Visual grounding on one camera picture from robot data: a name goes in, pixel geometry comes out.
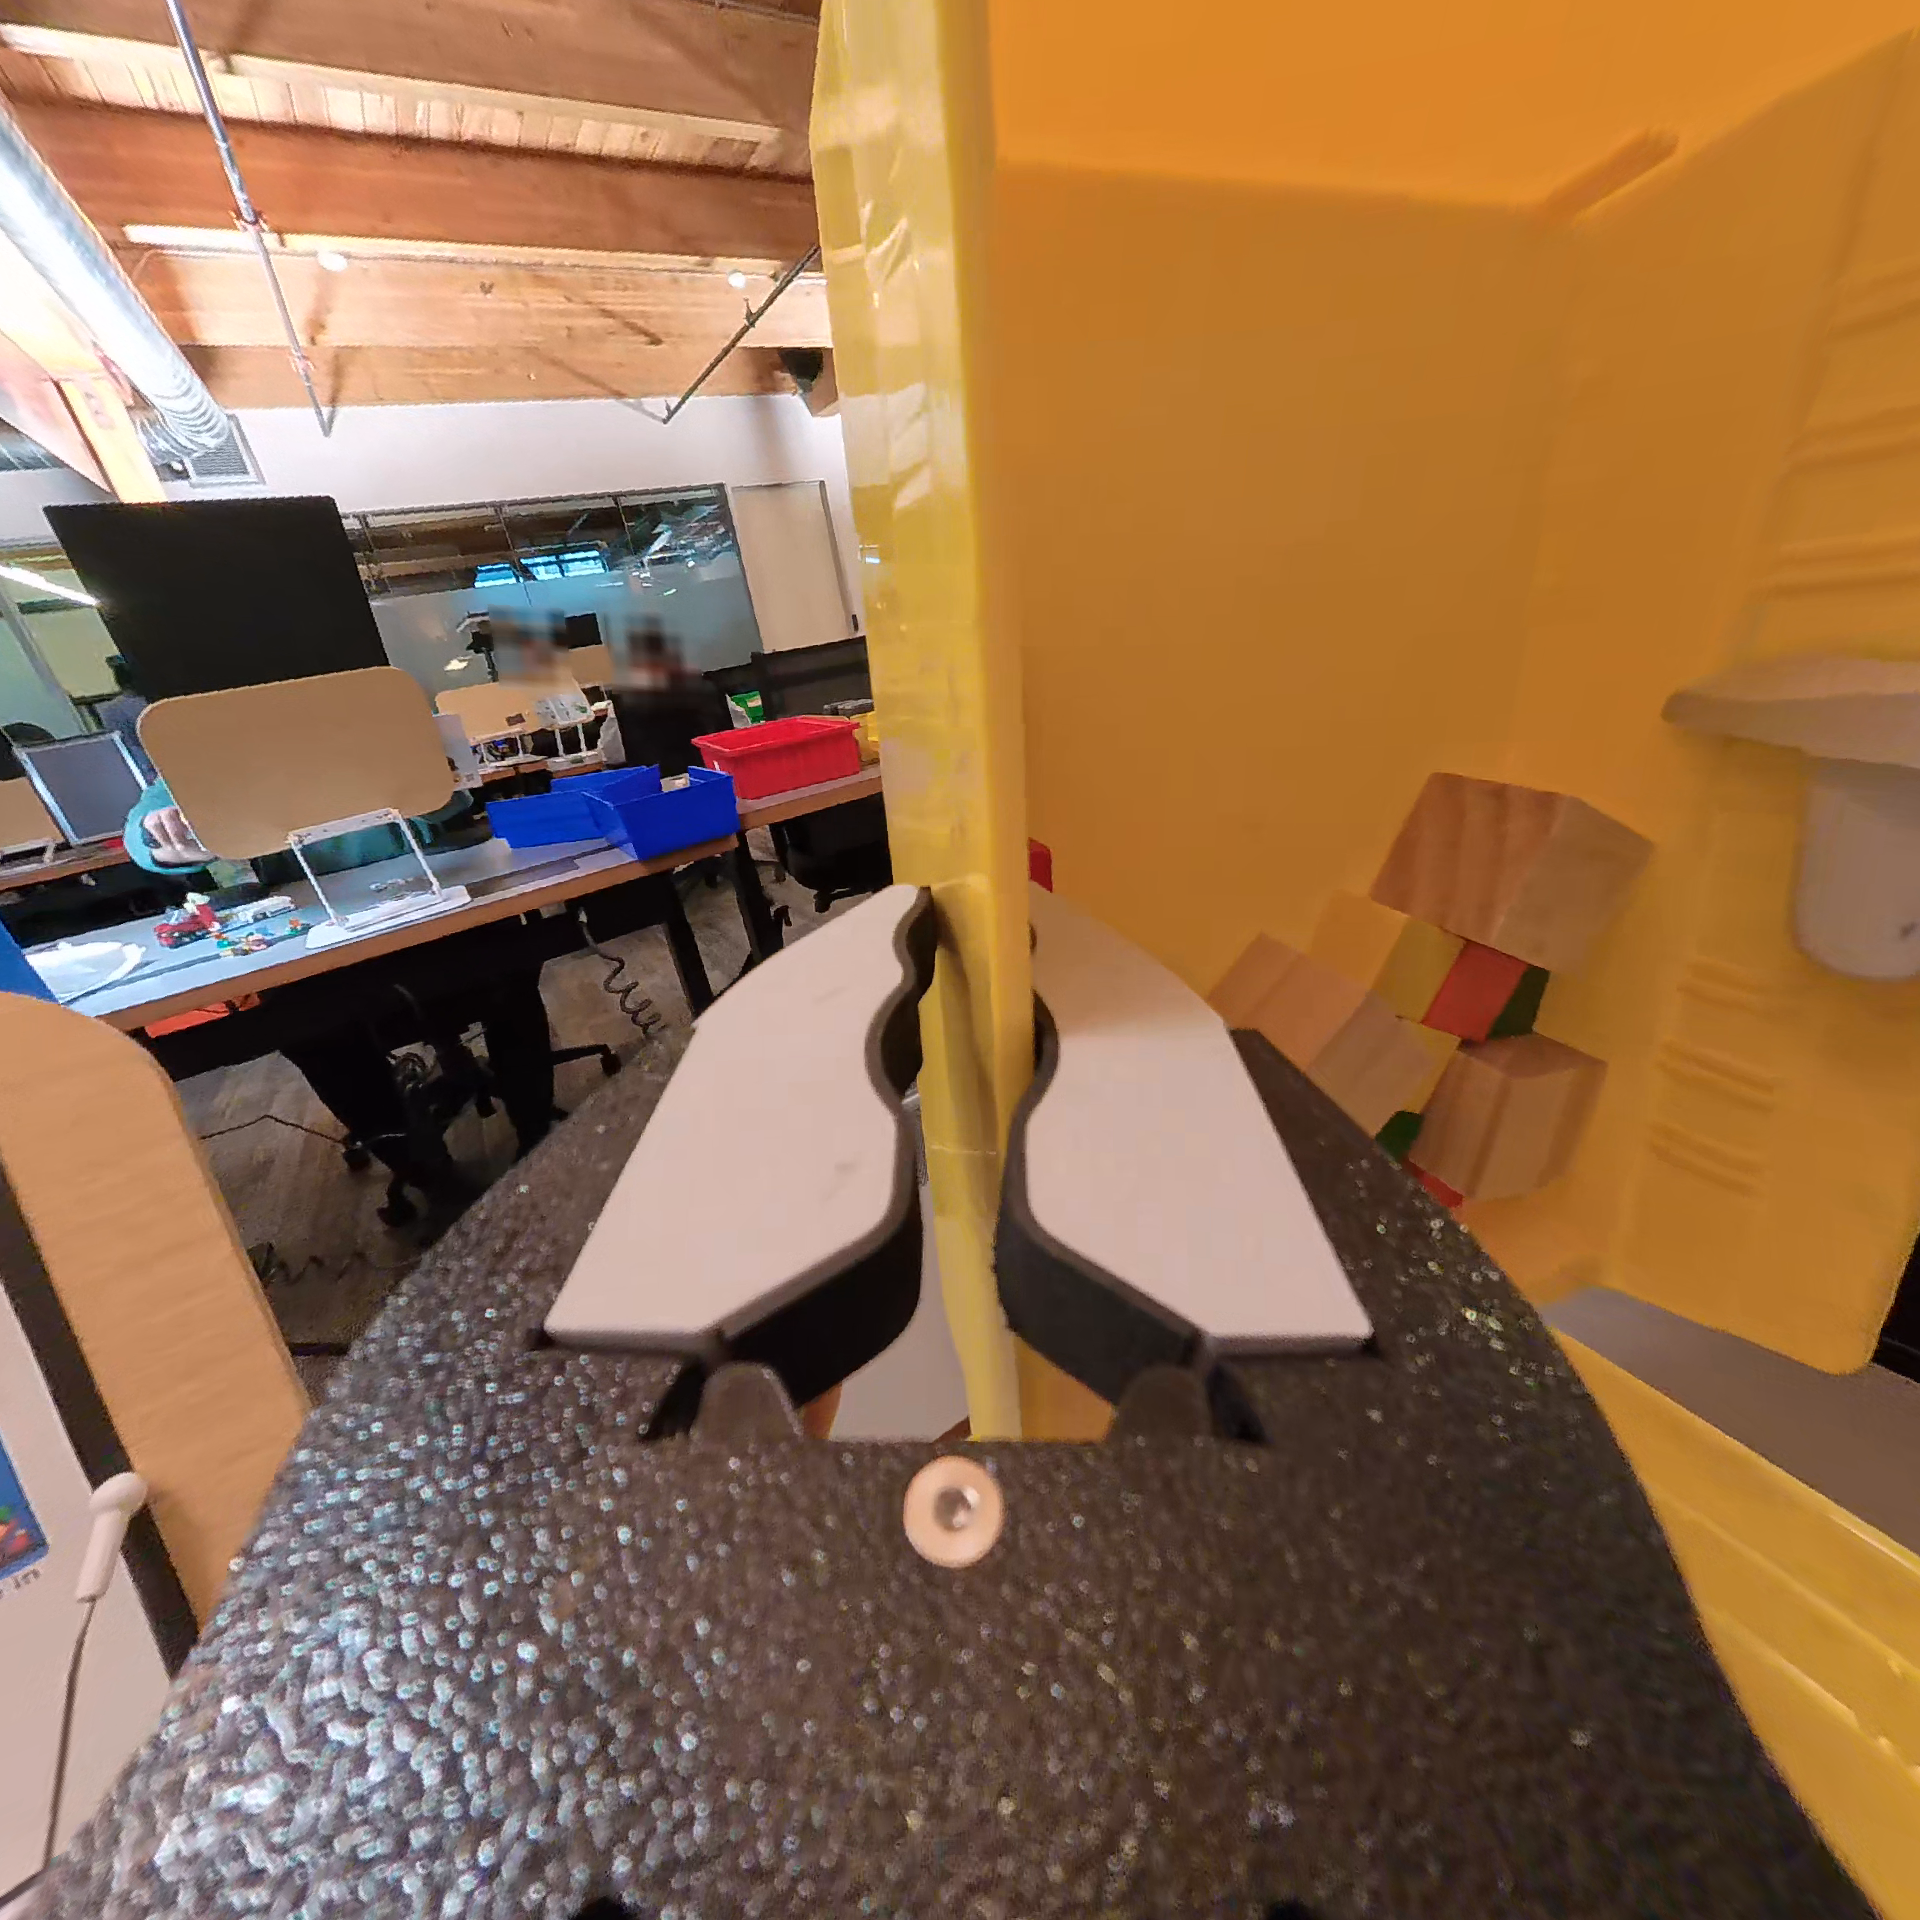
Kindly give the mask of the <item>black office chair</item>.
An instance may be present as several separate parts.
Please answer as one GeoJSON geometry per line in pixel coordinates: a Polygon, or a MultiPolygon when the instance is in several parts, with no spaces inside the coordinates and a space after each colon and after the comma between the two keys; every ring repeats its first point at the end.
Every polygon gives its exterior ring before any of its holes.
{"type": "Polygon", "coordinates": [[[622,1070],[612,1046],[558,1046],[551,1028],[538,965],[463,979],[353,967],[296,982],[279,1006],[282,1057],[391,1172],[384,1215],[419,1194],[433,1215],[456,1218],[483,1191],[447,1142],[463,1108],[500,1108],[527,1158],[564,1118],[561,1065],[622,1070]]]}

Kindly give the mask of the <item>small colourful toys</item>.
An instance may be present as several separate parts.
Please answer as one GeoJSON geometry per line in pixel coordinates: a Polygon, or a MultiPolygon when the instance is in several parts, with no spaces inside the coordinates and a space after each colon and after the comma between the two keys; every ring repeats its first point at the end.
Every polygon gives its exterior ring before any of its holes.
{"type": "Polygon", "coordinates": [[[177,911],[153,925],[163,950],[206,946],[215,953],[263,953],[279,945],[299,941],[313,930],[313,919],[298,911],[290,897],[259,897],[218,905],[209,897],[188,897],[177,911]]]}

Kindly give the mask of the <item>pile of wooden cubes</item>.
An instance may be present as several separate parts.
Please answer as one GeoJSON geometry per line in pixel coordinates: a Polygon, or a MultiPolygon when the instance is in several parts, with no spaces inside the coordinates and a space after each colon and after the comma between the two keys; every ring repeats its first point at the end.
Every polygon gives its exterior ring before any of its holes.
{"type": "Polygon", "coordinates": [[[1545,1030],[1639,885],[1651,842],[1566,793],[1431,774],[1366,894],[1307,946],[1258,935],[1208,994],[1446,1206],[1559,1182],[1607,1065],[1545,1030]]]}

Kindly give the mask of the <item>black panel board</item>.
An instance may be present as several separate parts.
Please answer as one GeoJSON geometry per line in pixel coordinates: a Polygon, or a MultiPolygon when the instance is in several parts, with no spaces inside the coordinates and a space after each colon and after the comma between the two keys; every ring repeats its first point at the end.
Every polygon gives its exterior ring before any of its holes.
{"type": "Polygon", "coordinates": [[[150,703],[391,662],[332,495],[71,503],[47,519],[150,703]]]}

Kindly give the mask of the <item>grey computer monitor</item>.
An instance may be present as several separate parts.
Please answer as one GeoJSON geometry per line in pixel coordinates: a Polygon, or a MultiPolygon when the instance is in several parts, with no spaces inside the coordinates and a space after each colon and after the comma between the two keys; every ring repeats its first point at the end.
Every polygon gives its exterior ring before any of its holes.
{"type": "Polygon", "coordinates": [[[17,758],[73,849],[121,839],[150,787],[147,770],[118,731],[19,743],[17,758]]]}

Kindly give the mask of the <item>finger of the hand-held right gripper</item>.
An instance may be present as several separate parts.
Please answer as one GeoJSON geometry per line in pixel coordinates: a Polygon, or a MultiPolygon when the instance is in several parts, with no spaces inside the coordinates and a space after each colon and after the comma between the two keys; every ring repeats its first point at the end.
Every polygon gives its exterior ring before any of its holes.
{"type": "Polygon", "coordinates": [[[1808,770],[1793,937],[1839,975],[1919,973],[1919,661],[1776,657],[1679,689],[1665,719],[1808,770]]]}

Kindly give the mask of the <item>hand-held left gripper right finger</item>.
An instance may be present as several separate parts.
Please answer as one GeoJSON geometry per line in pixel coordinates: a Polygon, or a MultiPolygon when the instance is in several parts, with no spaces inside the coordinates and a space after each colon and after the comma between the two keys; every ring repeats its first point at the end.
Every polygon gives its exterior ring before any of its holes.
{"type": "Polygon", "coordinates": [[[1146,948],[1028,886],[1035,1068],[1000,1185],[1008,1327],[1111,1406],[1146,1373],[1374,1339],[1230,1028],[1146,948]]]}

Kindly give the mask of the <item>blue plastic bin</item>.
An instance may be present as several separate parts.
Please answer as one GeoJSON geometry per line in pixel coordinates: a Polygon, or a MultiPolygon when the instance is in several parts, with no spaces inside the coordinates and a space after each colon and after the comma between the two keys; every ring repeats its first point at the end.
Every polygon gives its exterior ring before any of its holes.
{"type": "Polygon", "coordinates": [[[586,842],[617,842],[615,804],[650,801],[664,791],[654,765],[567,774],[545,793],[500,797],[489,788],[488,822],[511,849],[551,849],[586,842]]]}
{"type": "Polygon", "coordinates": [[[731,849],[739,835],[737,785],[707,765],[688,769],[679,785],[667,785],[654,765],[639,765],[588,774],[577,787],[592,829],[636,860],[707,844],[731,849]]]}

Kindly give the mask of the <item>wooden board on white stand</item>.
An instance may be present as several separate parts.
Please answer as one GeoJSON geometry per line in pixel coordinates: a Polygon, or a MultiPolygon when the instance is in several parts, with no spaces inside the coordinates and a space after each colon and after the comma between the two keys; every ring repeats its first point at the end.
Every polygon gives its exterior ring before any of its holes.
{"type": "Polygon", "coordinates": [[[466,886],[435,875],[415,829],[454,797],[458,772],[422,686],[395,668],[174,698],[151,703],[137,734],[209,852],[296,855],[323,908],[310,950],[466,909],[466,886]],[[306,852],[368,828],[400,833],[422,883],[346,914],[306,852]]]}

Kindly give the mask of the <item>long grey desk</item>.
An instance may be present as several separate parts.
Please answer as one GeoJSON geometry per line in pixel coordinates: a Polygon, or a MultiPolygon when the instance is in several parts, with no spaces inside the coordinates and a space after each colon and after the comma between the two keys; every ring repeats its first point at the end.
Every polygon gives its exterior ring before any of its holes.
{"type": "Polygon", "coordinates": [[[384,953],[444,941],[463,930],[543,917],[622,885],[678,875],[707,860],[726,860],[737,873],[739,837],[727,835],[644,860],[608,842],[523,852],[489,842],[427,862],[441,878],[441,894],[426,908],[353,927],[332,946],[311,946],[298,935],[263,950],[226,950],[215,941],[168,950],[150,921],[107,927],[97,945],[107,948],[112,967],[83,967],[80,982],[52,987],[52,997],[70,1011],[132,1033],[204,1006],[259,997],[384,953]]]}

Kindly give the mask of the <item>wooden panel with black edge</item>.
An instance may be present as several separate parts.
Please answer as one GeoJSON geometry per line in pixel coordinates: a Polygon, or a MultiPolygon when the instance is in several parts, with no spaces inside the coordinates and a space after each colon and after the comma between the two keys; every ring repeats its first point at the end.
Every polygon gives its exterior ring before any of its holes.
{"type": "Polygon", "coordinates": [[[198,1636],[310,1412],[168,1070],[103,1020],[2,997],[4,1172],[198,1636]]]}

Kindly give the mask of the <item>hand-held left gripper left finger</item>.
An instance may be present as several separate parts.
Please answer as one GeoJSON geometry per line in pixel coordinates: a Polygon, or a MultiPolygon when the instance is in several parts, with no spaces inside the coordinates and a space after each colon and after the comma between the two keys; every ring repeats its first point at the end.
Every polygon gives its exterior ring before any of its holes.
{"type": "Polygon", "coordinates": [[[937,909],[890,885],[746,973],[692,1027],[545,1339],[823,1397],[921,1305],[921,999],[937,909]]]}

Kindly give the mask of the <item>white wall board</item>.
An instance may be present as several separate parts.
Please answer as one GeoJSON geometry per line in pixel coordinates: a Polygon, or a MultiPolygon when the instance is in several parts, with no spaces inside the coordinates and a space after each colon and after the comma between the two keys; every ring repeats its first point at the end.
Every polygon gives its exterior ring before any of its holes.
{"type": "Polygon", "coordinates": [[[792,654],[857,633],[825,483],[730,486],[727,510],[760,652],[792,654]]]}

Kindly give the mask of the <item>metal ceiling pipe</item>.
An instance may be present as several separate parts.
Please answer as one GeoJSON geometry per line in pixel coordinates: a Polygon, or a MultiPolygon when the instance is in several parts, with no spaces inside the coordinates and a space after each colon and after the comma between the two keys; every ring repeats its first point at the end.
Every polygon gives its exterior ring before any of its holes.
{"type": "Polygon", "coordinates": [[[220,105],[220,99],[218,99],[218,91],[212,87],[209,67],[206,67],[204,55],[201,55],[201,46],[198,41],[198,34],[193,31],[190,21],[188,21],[186,4],[184,2],[163,2],[163,6],[164,6],[164,14],[170,19],[178,55],[184,60],[184,67],[186,67],[186,73],[188,73],[188,79],[190,79],[190,87],[193,87],[193,91],[200,100],[201,118],[209,127],[215,154],[220,158],[220,164],[222,164],[222,172],[225,172],[225,178],[226,178],[226,187],[228,187],[228,197],[232,197],[236,227],[248,238],[248,242],[249,242],[249,247],[256,257],[256,262],[259,262],[259,267],[262,267],[262,273],[268,281],[268,291],[271,291],[271,297],[272,297],[272,310],[276,315],[288,359],[290,359],[294,369],[296,369],[296,374],[299,380],[306,406],[310,406],[311,417],[315,419],[321,436],[324,441],[329,441],[332,439],[332,427],[337,422],[337,409],[328,406],[323,395],[321,395],[321,383],[318,383],[318,373],[313,369],[313,359],[311,359],[310,348],[304,342],[304,337],[298,327],[296,310],[288,302],[287,289],[282,283],[274,241],[271,238],[271,229],[265,227],[265,221],[263,221],[263,218],[262,218],[262,213],[255,204],[255,197],[249,191],[249,182],[244,178],[244,169],[243,169],[243,163],[238,158],[238,149],[234,147],[234,135],[228,133],[225,110],[220,105]]]}

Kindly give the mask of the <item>yellow plastic box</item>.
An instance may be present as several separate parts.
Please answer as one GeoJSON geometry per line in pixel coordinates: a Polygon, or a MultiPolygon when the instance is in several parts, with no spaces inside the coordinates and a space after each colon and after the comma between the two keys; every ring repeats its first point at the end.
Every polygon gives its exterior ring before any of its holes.
{"type": "Polygon", "coordinates": [[[1881,1916],[1919,1916],[1919,1561],[1568,1332],[1719,1663],[1881,1916]]]}
{"type": "Polygon", "coordinates": [[[1867,1362],[1915,981],[1793,937],[1811,754],[1665,709],[1915,665],[1915,4],[825,4],[811,159],[872,629],[975,618],[1007,835],[1204,990],[1428,778],[1639,833],[1479,1220],[1867,1362]]]}

